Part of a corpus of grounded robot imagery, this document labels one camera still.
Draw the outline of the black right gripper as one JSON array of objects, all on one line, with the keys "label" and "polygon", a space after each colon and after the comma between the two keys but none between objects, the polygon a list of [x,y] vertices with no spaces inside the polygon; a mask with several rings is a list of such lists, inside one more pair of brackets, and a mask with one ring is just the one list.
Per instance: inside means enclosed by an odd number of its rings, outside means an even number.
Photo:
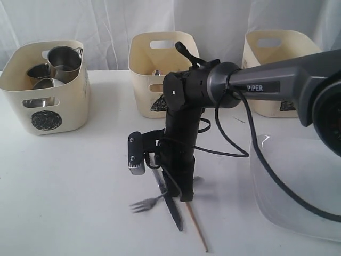
[{"label": "black right gripper", "polygon": [[193,200],[194,147],[203,108],[189,108],[182,111],[166,111],[165,128],[141,134],[141,174],[145,164],[150,163],[149,153],[155,153],[155,166],[163,169],[166,188],[172,197],[181,202]]}]

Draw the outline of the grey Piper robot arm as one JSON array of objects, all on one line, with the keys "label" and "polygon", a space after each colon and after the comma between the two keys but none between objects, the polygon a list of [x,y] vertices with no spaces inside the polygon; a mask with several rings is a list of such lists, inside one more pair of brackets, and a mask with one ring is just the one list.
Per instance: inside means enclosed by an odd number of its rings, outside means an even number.
[{"label": "grey Piper robot arm", "polygon": [[207,108],[233,108],[249,100],[290,101],[300,123],[313,125],[327,147],[340,154],[340,50],[246,69],[219,60],[191,61],[189,70],[164,77],[165,128],[145,135],[147,152],[157,154],[168,196],[193,199],[194,147]]}]

